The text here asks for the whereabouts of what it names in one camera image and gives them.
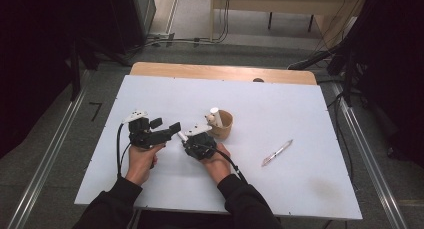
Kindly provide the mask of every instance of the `person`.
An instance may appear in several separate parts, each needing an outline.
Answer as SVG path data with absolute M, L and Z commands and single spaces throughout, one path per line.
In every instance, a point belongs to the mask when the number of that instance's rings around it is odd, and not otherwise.
M 109 192 L 101 192 L 73 228 L 126 228 L 133 215 L 134 202 L 142 191 L 141 186 L 149 178 L 151 163 L 157 164 L 156 153 L 163 147 L 165 144 L 143 151 L 130 146 L 125 178 L 118 177 Z M 217 144 L 217 149 L 230 156 L 222 143 Z M 225 209 L 231 216 L 142 211 L 139 228 L 282 228 L 261 194 L 231 174 L 230 163 L 222 155 L 215 153 L 200 162 L 224 196 Z M 169 224 L 173 221 L 177 221 L 177 225 Z

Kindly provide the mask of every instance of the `brown paper cup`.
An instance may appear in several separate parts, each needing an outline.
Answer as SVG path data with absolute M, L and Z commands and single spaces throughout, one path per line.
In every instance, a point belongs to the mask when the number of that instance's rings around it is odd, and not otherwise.
M 221 117 L 223 127 L 212 126 L 212 130 L 208 131 L 209 135 L 215 139 L 224 140 L 231 132 L 231 126 L 233 125 L 233 116 L 224 110 L 219 110 L 219 116 Z

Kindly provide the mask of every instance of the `floor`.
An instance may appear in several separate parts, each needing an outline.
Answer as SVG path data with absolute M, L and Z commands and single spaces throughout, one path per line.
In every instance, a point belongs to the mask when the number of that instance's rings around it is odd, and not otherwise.
M 322 47 L 316 25 L 307 32 L 309 15 L 274 14 L 271 30 L 267 29 L 267 13 L 230 12 L 229 33 L 221 45 L 193 45 L 195 37 L 208 37 L 208 0 L 156 0 L 157 16 L 151 28 L 152 37 L 190 39 L 190 43 L 156 44 L 136 53 L 130 60 L 238 65 L 283 69 L 308 58 Z M 216 27 L 219 15 L 215 16 Z M 321 61 L 308 68 L 320 83 L 329 104 L 338 94 L 340 78 L 329 77 Z M 27 208 L 20 228 L 70 228 L 84 210 L 74 205 L 74 199 L 85 174 L 97 140 L 120 83 L 130 71 L 113 62 L 103 62 L 98 71 L 83 71 L 83 91 L 80 100 L 69 103 L 68 87 L 40 118 L 27 139 L 0 160 L 0 228 L 7 228 L 28 185 L 38 179 L 42 186 L 29 195 L 34 198 Z M 98 114 L 96 110 L 101 103 Z M 361 143 L 354 134 L 348 115 L 353 111 L 365 136 L 365 144 L 383 175 L 383 182 L 393 195 L 395 205 L 405 225 L 395 225 L 381 195 L 378 182 L 364 163 Z M 335 113 L 329 109 L 335 123 Z M 346 144 L 341 143 L 346 166 L 354 175 L 353 187 L 364 219 L 360 221 L 328 221 L 316 218 L 282 218 L 285 228 L 423 228 L 424 227 L 424 169 L 409 161 L 389 159 L 390 145 L 385 140 L 373 113 L 361 97 L 353 97 L 353 107 L 342 106 L 338 116 Z M 63 134 L 55 134 L 63 128 Z M 57 146 L 55 153 L 49 153 Z M 37 178 L 37 168 L 51 161 L 44 177 Z

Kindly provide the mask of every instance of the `sleeve cuff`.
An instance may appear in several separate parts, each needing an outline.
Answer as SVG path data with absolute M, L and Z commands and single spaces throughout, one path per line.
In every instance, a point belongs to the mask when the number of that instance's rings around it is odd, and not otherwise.
M 140 195 L 143 188 L 128 181 L 123 177 L 119 177 L 109 191 L 109 195 L 117 198 L 125 203 L 134 204 L 138 195 Z
M 218 184 L 218 190 L 222 193 L 225 199 L 227 199 L 235 190 L 242 187 L 244 184 L 240 179 L 234 175 L 230 174 L 224 179 L 222 179 Z

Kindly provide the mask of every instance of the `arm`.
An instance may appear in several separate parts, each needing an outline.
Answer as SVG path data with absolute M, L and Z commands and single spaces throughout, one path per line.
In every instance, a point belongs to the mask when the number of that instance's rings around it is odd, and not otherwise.
M 118 178 L 108 192 L 101 192 L 87 207 L 73 228 L 126 228 L 133 214 L 133 205 L 141 193 L 140 187 L 147 181 L 152 161 L 157 163 L 156 153 L 165 144 L 142 151 L 129 148 L 129 169 L 125 178 Z
M 217 149 L 230 153 L 219 143 Z M 220 154 L 201 161 L 225 198 L 225 209 L 233 215 L 235 228 L 282 228 L 262 195 L 230 172 L 230 164 Z

